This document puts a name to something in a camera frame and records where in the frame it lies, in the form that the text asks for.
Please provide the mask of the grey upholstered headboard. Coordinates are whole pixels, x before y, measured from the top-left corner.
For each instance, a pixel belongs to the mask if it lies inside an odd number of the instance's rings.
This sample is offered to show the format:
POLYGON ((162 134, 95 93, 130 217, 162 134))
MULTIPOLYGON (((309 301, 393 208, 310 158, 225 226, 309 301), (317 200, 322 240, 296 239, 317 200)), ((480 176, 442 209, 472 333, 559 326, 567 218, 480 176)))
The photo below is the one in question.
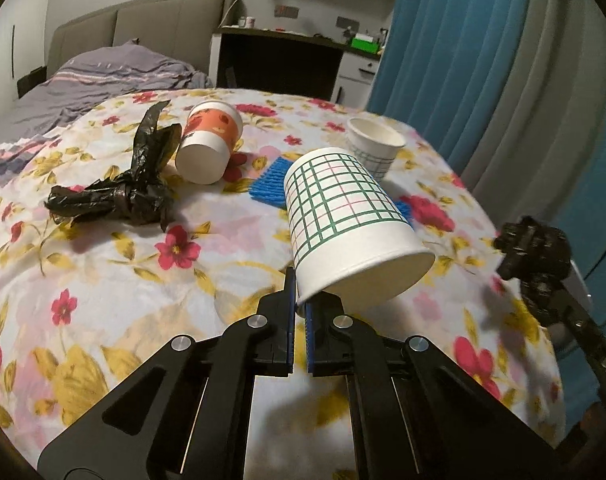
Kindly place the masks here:
POLYGON ((206 72, 212 36, 233 19, 233 1, 130 0, 82 15, 54 31, 47 74, 53 75, 76 55, 133 39, 206 72))

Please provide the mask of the grey striped duvet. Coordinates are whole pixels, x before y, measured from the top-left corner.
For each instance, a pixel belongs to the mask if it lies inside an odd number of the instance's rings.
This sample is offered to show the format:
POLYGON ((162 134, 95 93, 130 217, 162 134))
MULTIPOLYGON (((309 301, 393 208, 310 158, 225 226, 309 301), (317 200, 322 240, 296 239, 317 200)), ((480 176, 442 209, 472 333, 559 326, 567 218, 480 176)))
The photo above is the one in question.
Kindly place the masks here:
POLYGON ((132 40, 76 55, 0 117, 0 188, 61 128, 114 96, 211 85, 211 79, 189 63, 132 40))

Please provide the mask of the large grid paper cup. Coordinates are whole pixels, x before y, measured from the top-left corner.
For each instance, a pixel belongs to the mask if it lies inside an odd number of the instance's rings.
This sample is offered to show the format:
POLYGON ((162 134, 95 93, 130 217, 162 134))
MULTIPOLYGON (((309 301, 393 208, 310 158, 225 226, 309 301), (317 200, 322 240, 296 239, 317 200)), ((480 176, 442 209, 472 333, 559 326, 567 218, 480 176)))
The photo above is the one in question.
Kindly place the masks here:
POLYGON ((435 263, 392 198, 342 148, 300 157, 283 190, 300 306, 329 292, 347 312, 376 307, 417 284, 435 263))

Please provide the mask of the green box on desk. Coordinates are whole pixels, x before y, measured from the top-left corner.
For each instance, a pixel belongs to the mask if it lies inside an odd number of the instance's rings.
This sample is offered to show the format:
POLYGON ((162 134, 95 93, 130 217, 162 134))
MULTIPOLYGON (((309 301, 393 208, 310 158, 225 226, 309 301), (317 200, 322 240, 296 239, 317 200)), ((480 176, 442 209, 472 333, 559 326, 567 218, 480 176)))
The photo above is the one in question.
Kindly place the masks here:
POLYGON ((356 34, 350 41, 350 47, 352 49, 367 52, 369 54, 377 55, 380 50, 378 41, 372 36, 364 34, 356 34))

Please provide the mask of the black plastic bag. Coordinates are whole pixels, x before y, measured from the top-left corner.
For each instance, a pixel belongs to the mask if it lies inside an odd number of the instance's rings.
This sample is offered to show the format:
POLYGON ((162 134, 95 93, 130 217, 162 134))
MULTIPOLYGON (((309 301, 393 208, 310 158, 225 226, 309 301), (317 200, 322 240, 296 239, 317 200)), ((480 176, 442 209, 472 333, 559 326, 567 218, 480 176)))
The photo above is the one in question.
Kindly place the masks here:
POLYGON ((567 235, 533 217, 504 223, 493 247, 503 255, 496 273, 504 281, 531 282, 538 276, 562 281, 570 274, 572 252, 567 235))
POLYGON ((181 142, 181 125, 161 128, 160 115, 169 101, 146 110, 132 142, 130 167, 113 178, 94 181, 80 191, 55 185, 45 207, 56 220, 74 223, 99 219, 124 220, 133 226, 157 224, 163 230, 171 222, 174 199, 162 178, 162 170, 181 142))

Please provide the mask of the grey plastic trash bin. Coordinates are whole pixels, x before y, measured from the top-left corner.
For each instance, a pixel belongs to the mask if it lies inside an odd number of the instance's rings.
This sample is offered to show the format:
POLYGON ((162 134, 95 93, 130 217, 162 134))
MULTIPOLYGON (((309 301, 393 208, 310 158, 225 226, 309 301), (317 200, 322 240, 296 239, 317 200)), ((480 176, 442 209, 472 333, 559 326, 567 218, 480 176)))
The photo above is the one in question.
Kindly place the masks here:
MULTIPOLYGON (((567 289, 568 297, 580 304, 586 314, 591 314, 594 310, 593 295, 588 290, 588 284, 584 280, 581 271, 574 260, 570 261, 570 272, 568 278, 562 281, 565 289, 567 289)), ((562 312, 559 322, 548 327, 550 340, 553 344, 553 349, 558 356, 562 353, 576 348, 576 336, 574 332, 576 328, 571 327, 571 322, 576 316, 567 308, 562 312)))

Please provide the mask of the white wardrobe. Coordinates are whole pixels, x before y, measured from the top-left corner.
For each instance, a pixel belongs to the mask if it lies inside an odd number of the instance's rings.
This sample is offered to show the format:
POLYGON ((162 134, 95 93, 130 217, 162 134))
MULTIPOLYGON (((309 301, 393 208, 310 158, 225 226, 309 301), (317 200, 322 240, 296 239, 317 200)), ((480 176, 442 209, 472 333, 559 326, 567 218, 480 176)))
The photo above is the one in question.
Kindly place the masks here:
POLYGON ((0 6, 0 117, 18 100, 18 80, 45 64, 48 0, 0 6))

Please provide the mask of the teal and grey curtain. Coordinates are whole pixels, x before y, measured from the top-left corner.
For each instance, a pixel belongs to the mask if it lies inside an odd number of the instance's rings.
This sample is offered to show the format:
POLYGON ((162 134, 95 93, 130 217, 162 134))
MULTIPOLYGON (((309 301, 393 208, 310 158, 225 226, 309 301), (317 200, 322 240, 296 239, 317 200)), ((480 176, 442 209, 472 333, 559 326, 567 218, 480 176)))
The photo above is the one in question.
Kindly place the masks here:
POLYGON ((595 0, 395 0, 369 110, 415 127, 497 226, 557 226, 606 334, 606 16, 595 0))

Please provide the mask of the small grid paper cup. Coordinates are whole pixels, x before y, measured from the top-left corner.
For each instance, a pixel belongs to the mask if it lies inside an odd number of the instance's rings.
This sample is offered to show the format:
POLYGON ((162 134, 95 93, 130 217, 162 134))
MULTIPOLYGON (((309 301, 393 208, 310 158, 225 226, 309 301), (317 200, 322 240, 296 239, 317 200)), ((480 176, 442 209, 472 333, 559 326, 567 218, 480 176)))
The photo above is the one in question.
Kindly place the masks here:
POLYGON ((359 117, 347 121, 347 149, 377 181, 388 174, 397 153, 405 144, 401 133, 380 122, 359 117))

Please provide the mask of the dark desk with drawers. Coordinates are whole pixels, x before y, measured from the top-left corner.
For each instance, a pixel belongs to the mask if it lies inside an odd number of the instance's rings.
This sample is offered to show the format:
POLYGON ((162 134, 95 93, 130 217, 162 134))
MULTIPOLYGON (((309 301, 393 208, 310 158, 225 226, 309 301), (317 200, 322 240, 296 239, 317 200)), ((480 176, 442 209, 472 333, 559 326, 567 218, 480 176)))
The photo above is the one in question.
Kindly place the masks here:
POLYGON ((353 108, 367 105, 380 55, 325 37, 225 26, 211 41, 215 86, 292 94, 353 108))

